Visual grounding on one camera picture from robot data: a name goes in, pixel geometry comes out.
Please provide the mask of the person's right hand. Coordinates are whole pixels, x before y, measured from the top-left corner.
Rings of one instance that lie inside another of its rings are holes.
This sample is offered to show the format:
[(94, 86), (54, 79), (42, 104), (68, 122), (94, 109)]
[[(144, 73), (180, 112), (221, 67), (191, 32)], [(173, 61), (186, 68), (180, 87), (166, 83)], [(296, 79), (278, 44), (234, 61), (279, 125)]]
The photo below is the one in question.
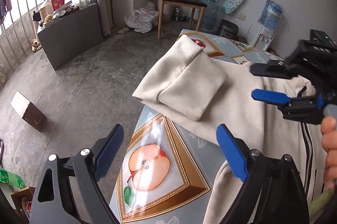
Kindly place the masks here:
[(336, 120), (332, 116), (327, 116), (322, 120), (322, 147), (327, 156), (324, 167), (324, 184), (331, 190), (335, 188), (337, 178), (337, 131)]

